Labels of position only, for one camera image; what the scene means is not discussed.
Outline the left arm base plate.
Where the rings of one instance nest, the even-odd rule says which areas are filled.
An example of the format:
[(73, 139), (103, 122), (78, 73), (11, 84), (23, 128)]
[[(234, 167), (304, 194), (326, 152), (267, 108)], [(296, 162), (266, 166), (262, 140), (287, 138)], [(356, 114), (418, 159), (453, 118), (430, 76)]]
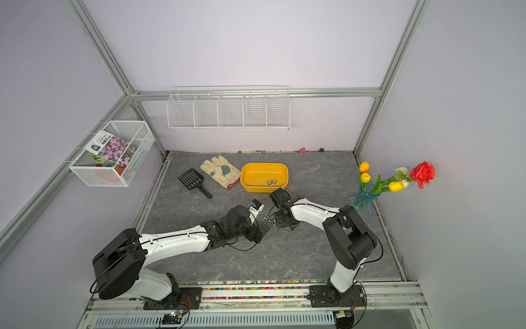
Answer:
[(179, 288), (162, 301), (146, 299), (143, 309), (145, 311), (157, 310), (196, 310), (199, 308), (202, 297), (202, 288)]

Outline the yellow plastic storage box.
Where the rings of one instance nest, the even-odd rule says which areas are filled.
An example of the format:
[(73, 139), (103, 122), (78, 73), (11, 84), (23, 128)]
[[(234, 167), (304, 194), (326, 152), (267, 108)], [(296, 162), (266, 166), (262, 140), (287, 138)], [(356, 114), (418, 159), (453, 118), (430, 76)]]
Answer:
[[(277, 178), (278, 183), (268, 185), (268, 180)], [(288, 167), (282, 163), (248, 163), (241, 171), (241, 185), (246, 192), (272, 193), (286, 189), (289, 183)]]

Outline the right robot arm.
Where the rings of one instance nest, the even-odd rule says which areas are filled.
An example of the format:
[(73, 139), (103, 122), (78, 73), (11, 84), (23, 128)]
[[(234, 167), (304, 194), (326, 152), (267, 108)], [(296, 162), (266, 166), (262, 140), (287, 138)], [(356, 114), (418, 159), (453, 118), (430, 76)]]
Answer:
[(322, 206), (302, 197), (291, 197), (279, 188), (271, 193), (277, 209), (273, 217), (279, 228), (294, 230), (300, 223), (317, 227), (326, 234), (336, 264), (328, 281), (330, 291), (343, 296), (356, 283), (359, 269), (376, 247), (381, 246), (376, 234), (364, 223), (352, 206)]

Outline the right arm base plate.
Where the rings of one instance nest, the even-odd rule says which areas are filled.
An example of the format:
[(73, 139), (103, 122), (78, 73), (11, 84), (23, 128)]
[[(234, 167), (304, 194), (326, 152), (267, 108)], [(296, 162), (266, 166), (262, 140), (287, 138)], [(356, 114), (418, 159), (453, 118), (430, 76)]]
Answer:
[(364, 307), (366, 293), (359, 285), (353, 285), (346, 292), (341, 293), (336, 288), (326, 286), (310, 286), (307, 299), (312, 308), (328, 307)]

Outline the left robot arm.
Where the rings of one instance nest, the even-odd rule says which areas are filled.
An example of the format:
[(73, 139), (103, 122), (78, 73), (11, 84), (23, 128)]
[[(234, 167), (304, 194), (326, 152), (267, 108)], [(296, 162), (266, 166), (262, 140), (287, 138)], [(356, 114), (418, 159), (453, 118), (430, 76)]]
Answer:
[(179, 293), (175, 277), (149, 270), (148, 265), (181, 254), (231, 247), (241, 237), (259, 244), (267, 233), (257, 221), (263, 209), (263, 204), (253, 200), (248, 207), (231, 208), (218, 221), (186, 230), (159, 234), (123, 230), (94, 257), (95, 281), (90, 293), (102, 300), (126, 293), (159, 302), (175, 297)]

